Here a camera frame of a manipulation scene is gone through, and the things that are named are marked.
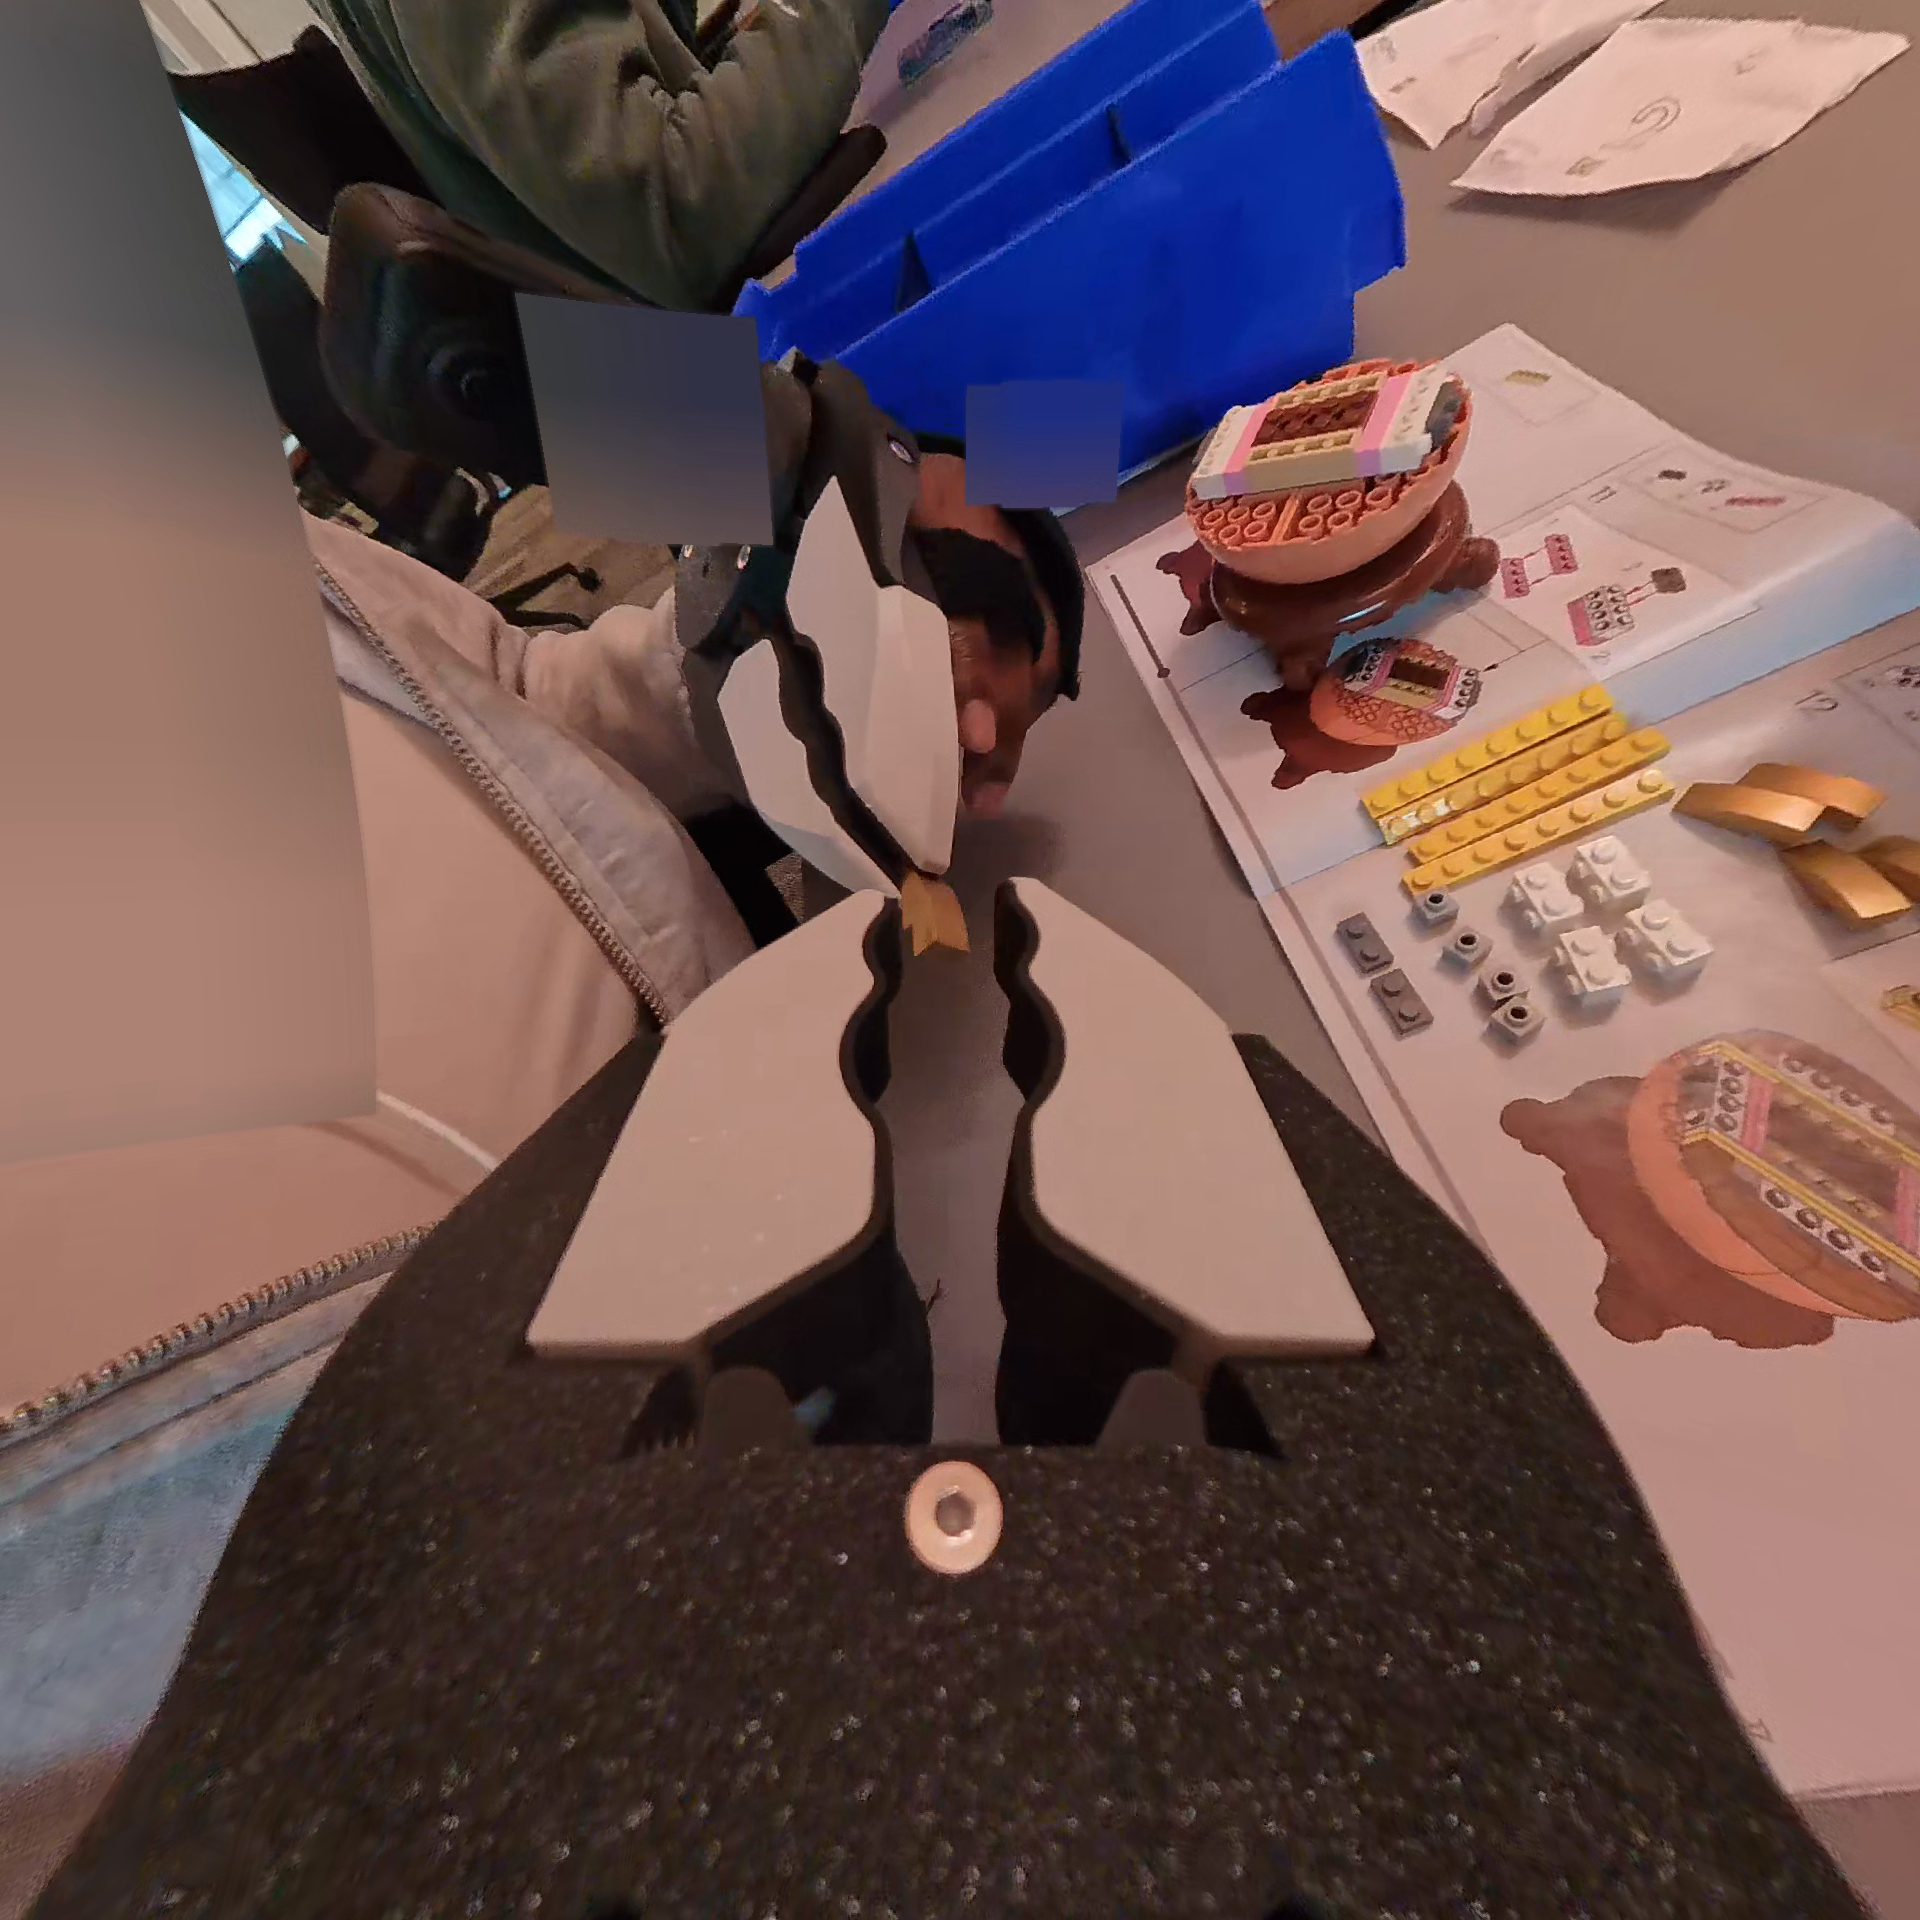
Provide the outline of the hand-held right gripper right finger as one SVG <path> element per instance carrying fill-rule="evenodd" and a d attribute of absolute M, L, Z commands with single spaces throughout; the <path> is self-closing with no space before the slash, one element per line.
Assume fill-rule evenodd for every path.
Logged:
<path fill-rule="evenodd" d="M 1042 1253 L 1216 1360 L 1352 1357 L 1377 1331 L 1228 1025 L 1042 880 L 1000 889 L 1014 1199 Z"/>

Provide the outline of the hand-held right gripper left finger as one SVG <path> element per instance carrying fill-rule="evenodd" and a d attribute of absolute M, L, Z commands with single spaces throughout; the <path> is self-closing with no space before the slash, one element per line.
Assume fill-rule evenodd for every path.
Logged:
<path fill-rule="evenodd" d="M 665 1028 L 525 1331 L 533 1354 L 718 1354 L 873 1247 L 898 933 L 894 898 L 853 895 Z"/>

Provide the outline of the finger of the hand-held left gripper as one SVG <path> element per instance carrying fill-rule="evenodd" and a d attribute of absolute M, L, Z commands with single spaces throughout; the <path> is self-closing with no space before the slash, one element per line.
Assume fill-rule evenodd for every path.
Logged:
<path fill-rule="evenodd" d="M 946 875 L 962 764 L 948 623 L 905 585 L 875 584 L 838 482 L 805 520 L 787 620 L 820 660 L 850 793 L 909 868 Z"/>
<path fill-rule="evenodd" d="M 853 895 L 896 897 L 896 883 L 835 820 L 812 781 L 808 749 L 784 721 L 774 648 L 755 644 L 732 663 L 718 711 L 747 797 L 787 848 Z"/>

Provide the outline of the blue plastic bin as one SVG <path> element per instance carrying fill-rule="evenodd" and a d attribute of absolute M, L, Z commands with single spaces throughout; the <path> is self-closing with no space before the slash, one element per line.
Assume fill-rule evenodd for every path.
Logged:
<path fill-rule="evenodd" d="M 868 186 L 734 314 L 922 435 L 1117 479 L 1344 361 L 1406 261 L 1352 35 L 1284 56 L 1264 4 L 1129 4 Z"/>

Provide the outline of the person's left hand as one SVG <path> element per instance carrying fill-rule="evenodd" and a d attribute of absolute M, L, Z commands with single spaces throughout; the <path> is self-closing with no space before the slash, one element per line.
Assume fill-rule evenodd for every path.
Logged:
<path fill-rule="evenodd" d="M 1082 692 L 1085 581 L 1045 511 L 920 516 L 905 552 L 948 627 L 962 811 L 985 817 L 1018 780 L 1030 729 Z"/>

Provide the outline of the black office chair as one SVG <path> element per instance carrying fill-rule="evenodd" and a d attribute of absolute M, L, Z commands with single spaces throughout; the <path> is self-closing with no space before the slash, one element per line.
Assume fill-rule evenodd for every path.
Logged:
<path fill-rule="evenodd" d="M 318 295 L 278 256 L 236 273 L 304 471 L 461 581 L 501 493 L 544 482 L 517 298 L 616 295 L 444 210 L 323 31 L 170 84 L 192 131 L 328 239 Z"/>

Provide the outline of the brick flowerpot model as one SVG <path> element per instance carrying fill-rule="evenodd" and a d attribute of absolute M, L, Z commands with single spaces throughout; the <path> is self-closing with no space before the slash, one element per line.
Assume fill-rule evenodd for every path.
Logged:
<path fill-rule="evenodd" d="M 1438 361 L 1352 363 L 1232 407 L 1187 479 L 1188 546 L 1160 560 L 1181 635 L 1251 635 L 1305 685 L 1337 641 L 1485 588 L 1498 543 L 1457 479 L 1469 431 L 1469 387 Z"/>

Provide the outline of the white paper sheet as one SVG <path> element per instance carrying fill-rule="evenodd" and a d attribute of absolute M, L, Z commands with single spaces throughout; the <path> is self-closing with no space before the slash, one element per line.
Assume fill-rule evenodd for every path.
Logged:
<path fill-rule="evenodd" d="M 1510 116 L 1454 188 L 1589 200 L 1736 172 L 1909 50 L 1804 19 L 1643 16 Z"/>
<path fill-rule="evenodd" d="M 1428 154 L 1485 135 L 1517 96 L 1597 50 L 1658 3 L 1438 3 L 1355 39 L 1385 120 Z"/>

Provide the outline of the brick set instruction booklet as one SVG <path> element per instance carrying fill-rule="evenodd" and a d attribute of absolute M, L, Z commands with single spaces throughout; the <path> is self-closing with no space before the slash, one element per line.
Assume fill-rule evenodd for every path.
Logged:
<path fill-rule="evenodd" d="M 1499 569 L 1342 641 L 1406 707 L 1480 704 L 1366 773 L 1284 747 L 1243 704 L 1251 635 L 1181 635 L 1160 572 L 1181 514 L 1091 584 L 1396 1163 L 1477 1240 L 1608 1421 L 1723 1684 L 1804 1802 L 1916 1787 L 1916 905 L 1844 929 L 1781 851 L 1651 808 L 1457 889 L 1414 925 L 1360 795 L 1597 683 L 1658 767 L 1742 781 L 1797 761 L 1881 786 L 1834 848 L 1916 874 L 1916 527 L 1717 452 L 1498 328 L 1457 355 L 1477 400 L 1461 488 Z M 1288 786 L 1274 775 L 1288 767 Z M 1713 944 L 1692 980 L 1568 1005 L 1505 912 L 1516 871 L 1617 834 Z M 1364 912 L 1434 1028 L 1396 1039 L 1332 925 Z M 1461 925 L 1548 1028 L 1485 1031 Z"/>

